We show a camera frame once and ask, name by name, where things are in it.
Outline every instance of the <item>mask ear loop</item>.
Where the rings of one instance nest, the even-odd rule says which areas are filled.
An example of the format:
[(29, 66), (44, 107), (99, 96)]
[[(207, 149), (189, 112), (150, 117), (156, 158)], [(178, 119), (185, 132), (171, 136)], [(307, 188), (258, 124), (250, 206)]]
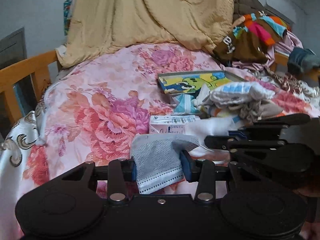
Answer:
[[(214, 153), (214, 150), (211, 150), (203, 145), (199, 145), (201, 148), (205, 149), (206, 151), (209, 151), (209, 152), (213, 152)], [(224, 164), (226, 162), (226, 160), (223, 160), (223, 161), (212, 161), (214, 164)]]

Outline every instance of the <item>door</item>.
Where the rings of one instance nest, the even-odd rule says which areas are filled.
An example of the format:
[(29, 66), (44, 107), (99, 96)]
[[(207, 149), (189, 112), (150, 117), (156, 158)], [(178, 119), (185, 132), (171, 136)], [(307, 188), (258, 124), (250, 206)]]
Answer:
[[(0, 69), (27, 58), (24, 28), (21, 28), (4, 39), (0, 40)], [(36, 97), (32, 88), (30, 76), (25, 77), (14, 85), (14, 91), (20, 106), (22, 115), (34, 110)], [(0, 133), (5, 138), (11, 125), (4, 108), (4, 96), (0, 94)]]

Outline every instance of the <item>metal screw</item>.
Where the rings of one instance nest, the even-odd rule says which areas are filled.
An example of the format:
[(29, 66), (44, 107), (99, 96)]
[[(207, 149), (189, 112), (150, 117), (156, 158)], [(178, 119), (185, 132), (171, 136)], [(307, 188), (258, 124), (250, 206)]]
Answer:
[(203, 201), (209, 201), (213, 199), (213, 195), (207, 192), (203, 192), (198, 194), (198, 199), (203, 200)]
[(110, 199), (112, 199), (113, 201), (121, 201), (125, 199), (125, 194), (113, 193), (110, 195)]
[(165, 200), (164, 199), (158, 199), (158, 203), (162, 205), (162, 204), (165, 203)]

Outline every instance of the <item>beige cloth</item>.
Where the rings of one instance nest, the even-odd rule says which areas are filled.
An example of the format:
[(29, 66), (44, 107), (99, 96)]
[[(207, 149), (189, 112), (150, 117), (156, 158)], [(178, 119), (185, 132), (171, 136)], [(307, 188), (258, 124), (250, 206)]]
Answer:
[(212, 52), (231, 30), (233, 0), (76, 0), (67, 51), (70, 67), (137, 43), (181, 43)]

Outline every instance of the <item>wooden bed rail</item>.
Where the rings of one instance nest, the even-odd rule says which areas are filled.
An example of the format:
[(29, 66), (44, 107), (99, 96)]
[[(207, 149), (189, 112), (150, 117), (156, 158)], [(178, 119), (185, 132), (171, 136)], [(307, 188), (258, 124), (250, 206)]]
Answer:
[(42, 93), (51, 83), (48, 65), (57, 60), (56, 52), (52, 50), (0, 70), (0, 93), (4, 93), (4, 105), (12, 125), (22, 117), (13, 90), (14, 84), (31, 75), (33, 90), (39, 101)]

